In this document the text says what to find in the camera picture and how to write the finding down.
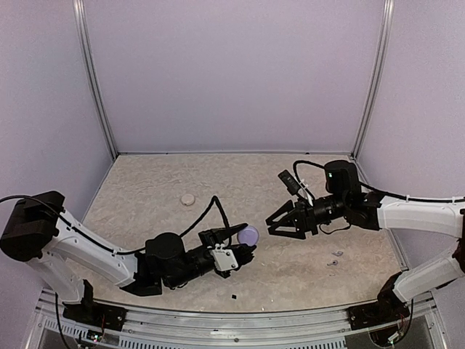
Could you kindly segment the purple round charging case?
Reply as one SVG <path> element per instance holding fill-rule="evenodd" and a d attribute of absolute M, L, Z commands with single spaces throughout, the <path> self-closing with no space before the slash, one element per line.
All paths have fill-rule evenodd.
<path fill-rule="evenodd" d="M 239 244 L 255 246 L 259 241 L 259 231 L 254 226 L 247 225 L 237 233 L 237 241 Z"/>

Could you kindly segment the pink earbud charging case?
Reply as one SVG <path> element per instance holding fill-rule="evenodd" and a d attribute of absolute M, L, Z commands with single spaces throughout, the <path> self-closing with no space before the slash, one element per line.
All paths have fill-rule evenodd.
<path fill-rule="evenodd" d="M 186 193 L 181 197 L 180 201 L 184 206 L 191 206 L 195 203 L 195 197 L 193 194 Z"/>

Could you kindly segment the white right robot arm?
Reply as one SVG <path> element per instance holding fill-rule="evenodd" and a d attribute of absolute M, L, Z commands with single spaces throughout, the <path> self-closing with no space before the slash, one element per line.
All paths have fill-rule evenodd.
<path fill-rule="evenodd" d="M 415 296 L 464 277 L 464 199 L 412 198 L 375 189 L 359 180 L 357 167 L 345 160 L 330 161 L 325 172 L 328 195 L 315 198 L 296 172 L 278 177 L 296 201 L 287 201 L 266 220 L 269 234 L 305 239 L 321 225 L 340 217 L 349 226 L 366 230 L 406 229 L 439 233 L 456 238 L 456 246 L 420 266 L 392 276 L 372 308 L 372 317 L 386 323 L 400 305 Z"/>

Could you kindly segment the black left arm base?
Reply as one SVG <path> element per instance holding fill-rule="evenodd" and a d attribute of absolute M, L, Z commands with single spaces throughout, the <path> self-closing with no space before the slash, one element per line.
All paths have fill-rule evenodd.
<path fill-rule="evenodd" d="M 64 302 L 63 317 L 81 324 L 121 332 L 126 319 L 127 309 L 96 302 L 93 287 L 83 280 L 84 295 L 79 304 Z"/>

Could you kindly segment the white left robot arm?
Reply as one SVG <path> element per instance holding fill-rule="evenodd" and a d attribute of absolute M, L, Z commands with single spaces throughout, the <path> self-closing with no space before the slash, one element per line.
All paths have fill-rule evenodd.
<path fill-rule="evenodd" d="M 67 266 L 72 260 L 106 278 L 119 289 L 138 297 L 178 289 L 207 273 L 230 277 L 254 258 L 257 238 L 243 237 L 246 223 L 198 234 L 200 245 L 186 250 L 183 233 L 161 233 L 142 248 L 123 249 L 91 232 L 65 207 L 57 191 L 35 196 L 13 195 L 12 213 L 1 235 L 1 251 L 9 258 L 30 265 L 74 313 L 88 324 L 97 322 L 102 308 L 93 298 L 89 281 Z"/>

